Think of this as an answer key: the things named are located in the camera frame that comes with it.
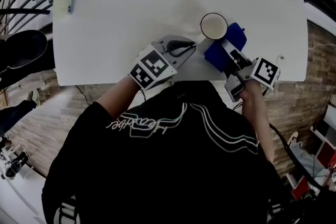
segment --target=black t-shirt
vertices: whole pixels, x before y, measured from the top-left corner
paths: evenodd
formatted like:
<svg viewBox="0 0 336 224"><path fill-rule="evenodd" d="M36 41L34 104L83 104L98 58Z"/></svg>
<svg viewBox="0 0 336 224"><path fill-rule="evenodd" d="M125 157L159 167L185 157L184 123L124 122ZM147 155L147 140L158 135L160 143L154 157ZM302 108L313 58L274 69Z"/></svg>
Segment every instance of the black t-shirt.
<svg viewBox="0 0 336 224"><path fill-rule="evenodd" d="M118 119L79 117L43 190L52 223L75 195L81 223L266 222L268 164L249 122L209 82L179 82Z"/></svg>

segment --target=hand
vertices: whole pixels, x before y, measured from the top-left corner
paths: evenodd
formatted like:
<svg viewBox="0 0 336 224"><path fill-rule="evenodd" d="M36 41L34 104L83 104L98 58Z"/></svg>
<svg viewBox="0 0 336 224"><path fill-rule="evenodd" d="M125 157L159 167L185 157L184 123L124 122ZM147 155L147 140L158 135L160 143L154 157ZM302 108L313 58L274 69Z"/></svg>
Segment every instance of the hand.
<svg viewBox="0 0 336 224"><path fill-rule="evenodd" d="M245 82L244 89L239 94L239 97L242 98L243 101L246 101L259 95L263 96L260 83L255 79L251 79Z"/></svg>

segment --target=white paper cup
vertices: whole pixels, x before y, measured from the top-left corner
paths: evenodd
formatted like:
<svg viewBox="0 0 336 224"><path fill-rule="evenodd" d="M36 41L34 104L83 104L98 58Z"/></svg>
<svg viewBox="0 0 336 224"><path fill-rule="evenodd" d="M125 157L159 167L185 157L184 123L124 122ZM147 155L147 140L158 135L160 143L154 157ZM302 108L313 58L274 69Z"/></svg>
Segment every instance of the white paper cup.
<svg viewBox="0 0 336 224"><path fill-rule="evenodd" d="M208 13L202 18L200 27L202 34L194 40L196 44L202 43L206 38L211 40L223 38L227 32L228 25L226 19L221 14Z"/></svg>

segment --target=cup rim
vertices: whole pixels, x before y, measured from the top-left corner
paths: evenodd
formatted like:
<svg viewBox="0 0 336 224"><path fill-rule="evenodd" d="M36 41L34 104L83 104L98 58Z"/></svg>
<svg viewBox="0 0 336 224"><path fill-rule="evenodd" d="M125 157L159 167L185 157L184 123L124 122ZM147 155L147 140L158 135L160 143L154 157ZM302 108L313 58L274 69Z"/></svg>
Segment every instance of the cup rim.
<svg viewBox="0 0 336 224"><path fill-rule="evenodd" d="M209 38L209 37L203 32L203 29L202 29L202 22L203 22L204 18L205 18L206 16L208 16L209 14L216 14L216 15L219 15L221 18L224 19L224 21L225 21L225 23L226 23L226 31L225 31L225 33L223 34L223 36L221 36L220 38ZM210 12L210 13L205 14L205 15L203 16L203 18L202 18L202 20L201 20L201 22L200 22L199 24L200 24L199 26L201 27L201 31L202 31L203 35L204 35L206 38L211 39L211 40L219 40L219 39L223 38L223 37L225 36L226 32L227 32L227 28L229 27L229 25L227 24L227 21L226 21L226 19L224 18L224 16L221 15L221 14L219 14L219 13L216 13L216 12Z"/></svg>

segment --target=red object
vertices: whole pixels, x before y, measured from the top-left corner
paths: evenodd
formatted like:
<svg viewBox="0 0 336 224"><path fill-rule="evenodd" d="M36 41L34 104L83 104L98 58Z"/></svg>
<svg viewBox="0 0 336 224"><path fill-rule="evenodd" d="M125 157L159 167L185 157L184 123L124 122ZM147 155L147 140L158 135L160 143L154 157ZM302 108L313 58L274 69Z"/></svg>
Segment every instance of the red object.
<svg viewBox="0 0 336 224"><path fill-rule="evenodd" d="M292 194L296 200L299 200L303 194L309 191L308 182L305 177L299 182Z"/></svg>
<svg viewBox="0 0 336 224"><path fill-rule="evenodd" d="M325 143L317 159L324 167L329 167L336 160L336 151L328 143Z"/></svg>

